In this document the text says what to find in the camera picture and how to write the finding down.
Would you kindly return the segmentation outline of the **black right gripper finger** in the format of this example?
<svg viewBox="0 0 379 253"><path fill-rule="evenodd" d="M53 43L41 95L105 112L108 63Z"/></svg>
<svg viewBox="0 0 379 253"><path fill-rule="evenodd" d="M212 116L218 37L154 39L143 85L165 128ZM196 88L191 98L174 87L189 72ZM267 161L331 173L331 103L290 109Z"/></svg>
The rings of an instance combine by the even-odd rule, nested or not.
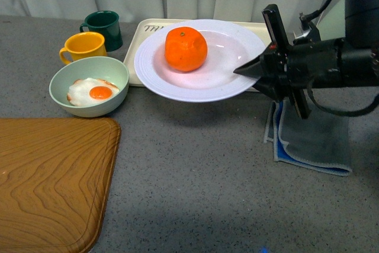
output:
<svg viewBox="0 0 379 253"><path fill-rule="evenodd" d="M280 94L277 90L277 82L274 78L269 77L261 77L257 82L253 85L253 87L269 97L270 99L280 102Z"/></svg>
<svg viewBox="0 0 379 253"><path fill-rule="evenodd" d="M233 73L247 76L249 78L266 77L268 73L265 66L264 55L260 55L236 68Z"/></svg>

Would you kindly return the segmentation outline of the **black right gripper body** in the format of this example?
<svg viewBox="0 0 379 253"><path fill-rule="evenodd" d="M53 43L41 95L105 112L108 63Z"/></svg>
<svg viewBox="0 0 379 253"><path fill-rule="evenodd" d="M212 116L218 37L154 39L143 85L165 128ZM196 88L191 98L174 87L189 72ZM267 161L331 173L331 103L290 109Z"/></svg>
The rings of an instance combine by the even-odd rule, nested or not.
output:
<svg viewBox="0 0 379 253"><path fill-rule="evenodd" d="M270 97L276 102L280 102L286 97L289 98L295 106L298 116L307 119L310 115L310 109L304 91L292 87L287 76L291 45L288 42L278 6L269 4L262 11L262 15L271 38L271 44L264 54L264 65L270 81Z"/></svg>

